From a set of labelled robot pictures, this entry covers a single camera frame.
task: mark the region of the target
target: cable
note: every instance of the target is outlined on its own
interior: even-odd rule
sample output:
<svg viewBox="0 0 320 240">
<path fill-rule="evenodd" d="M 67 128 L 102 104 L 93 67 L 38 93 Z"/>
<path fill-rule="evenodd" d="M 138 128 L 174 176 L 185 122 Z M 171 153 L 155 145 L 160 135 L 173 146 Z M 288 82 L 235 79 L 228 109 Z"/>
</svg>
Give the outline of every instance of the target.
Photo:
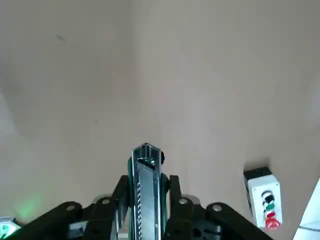
<svg viewBox="0 0 320 240">
<path fill-rule="evenodd" d="M 299 226 L 298 229 L 309 230 L 309 231 L 312 231 L 312 232 L 320 233 L 320 229 L 313 229 L 313 228 L 304 227 L 304 226 Z"/>
</svg>

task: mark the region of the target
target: white control box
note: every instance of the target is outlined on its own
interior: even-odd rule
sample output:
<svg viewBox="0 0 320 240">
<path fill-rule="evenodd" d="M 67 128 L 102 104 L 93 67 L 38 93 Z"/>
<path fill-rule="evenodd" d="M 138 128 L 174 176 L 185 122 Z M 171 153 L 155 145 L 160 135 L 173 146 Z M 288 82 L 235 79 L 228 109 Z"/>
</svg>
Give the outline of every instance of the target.
<svg viewBox="0 0 320 240">
<path fill-rule="evenodd" d="M 258 228 L 277 229 L 283 222 L 280 183 L 269 168 L 243 173 L 248 204 Z"/>
</svg>

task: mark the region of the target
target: metal bolt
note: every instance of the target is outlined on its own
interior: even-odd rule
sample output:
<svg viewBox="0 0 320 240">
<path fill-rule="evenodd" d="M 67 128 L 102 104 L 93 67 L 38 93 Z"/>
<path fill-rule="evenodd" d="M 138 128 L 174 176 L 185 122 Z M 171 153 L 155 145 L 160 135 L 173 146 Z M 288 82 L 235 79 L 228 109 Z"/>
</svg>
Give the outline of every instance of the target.
<svg viewBox="0 0 320 240">
<path fill-rule="evenodd" d="M 73 209 L 75 209 L 75 206 L 73 206 L 73 205 L 70 205 L 70 206 L 67 206 L 67 207 L 66 207 L 66 210 L 67 210 L 67 211 L 71 211 L 71 210 L 73 210 Z"/>
<path fill-rule="evenodd" d="M 184 198 L 180 198 L 179 203 L 180 204 L 186 204 L 188 201 Z"/>
<path fill-rule="evenodd" d="M 212 209 L 213 209 L 214 211 L 216 211 L 216 212 L 222 211 L 222 207 L 221 207 L 220 205 L 217 205 L 217 204 L 213 205 L 213 206 L 212 206 Z"/>
<path fill-rule="evenodd" d="M 102 204 L 108 204 L 108 203 L 110 203 L 110 200 L 109 200 L 109 199 L 103 199 L 103 200 L 102 200 Z"/>
</svg>

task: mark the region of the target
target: red button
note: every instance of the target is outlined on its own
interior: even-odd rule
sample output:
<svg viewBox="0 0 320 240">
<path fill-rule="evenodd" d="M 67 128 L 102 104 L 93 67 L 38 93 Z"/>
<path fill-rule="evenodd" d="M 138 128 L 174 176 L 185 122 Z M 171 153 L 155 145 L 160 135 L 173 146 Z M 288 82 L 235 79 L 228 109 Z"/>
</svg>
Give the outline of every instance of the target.
<svg viewBox="0 0 320 240">
<path fill-rule="evenodd" d="M 267 214 L 266 217 L 270 219 L 270 218 L 273 218 L 275 215 L 276 215 L 276 213 L 273 211 L 273 212 L 270 212 L 269 214 Z"/>
<path fill-rule="evenodd" d="M 268 218 L 265 221 L 265 227 L 268 229 L 277 229 L 280 227 L 280 222 L 278 222 L 275 218 Z"/>
</svg>

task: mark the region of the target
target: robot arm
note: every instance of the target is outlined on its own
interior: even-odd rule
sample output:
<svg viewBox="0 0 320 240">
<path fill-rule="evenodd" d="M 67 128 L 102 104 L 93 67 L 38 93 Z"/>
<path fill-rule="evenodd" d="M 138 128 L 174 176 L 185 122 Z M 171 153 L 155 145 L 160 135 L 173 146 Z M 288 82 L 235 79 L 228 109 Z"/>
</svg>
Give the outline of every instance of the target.
<svg viewBox="0 0 320 240">
<path fill-rule="evenodd" d="M 152 161 L 155 158 L 152 157 L 156 156 L 156 160 L 158 159 L 162 164 L 164 156 L 157 148 L 154 148 L 156 151 L 153 155 L 152 149 L 149 148 L 151 145 L 146 144 L 135 150 L 147 153 L 148 157 L 146 155 L 142 157 L 143 154 L 137 157 L 133 150 L 129 160 L 129 174 L 120 178 L 111 196 L 102 197 L 86 208 L 82 208 L 74 201 L 64 202 L 6 239 L 117 240 L 119 229 L 122 228 L 129 210 L 129 240 L 272 240 L 227 204 L 211 203 L 204 209 L 200 204 L 194 204 L 189 198 L 182 196 L 178 176 L 171 175 L 167 179 L 160 171 L 155 174 L 157 163 L 153 164 Z M 144 196 L 149 194 L 145 192 L 149 188 L 145 190 L 141 188 L 140 191 L 135 188 L 135 184 L 140 187 L 143 184 L 142 181 L 147 184 L 146 180 L 142 179 L 142 175 L 147 176 L 148 173 L 142 174 L 141 169 L 144 166 L 139 168 L 137 165 L 139 160 L 142 160 L 143 164 L 151 170 L 150 176 L 153 179 L 158 176 L 163 180 L 157 182 L 162 190 L 158 191 L 160 193 L 158 196 L 153 195 L 150 201 L 154 208 L 149 210 L 149 205 L 146 203 L 148 196 Z M 133 179 L 137 177 L 137 173 L 140 174 L 140 184 Z M 151 186 L 153 187 L 151 192 L 154 193 L 157 188 L 159 189 L 157 184 Z M 170 194 L 169 219 L 167 219 L 167 209 L 164 205 L 167 192 Z M 141 201 L 137 201 L 140 199 L 138 194 L 142 195 Z"/>
</svg>

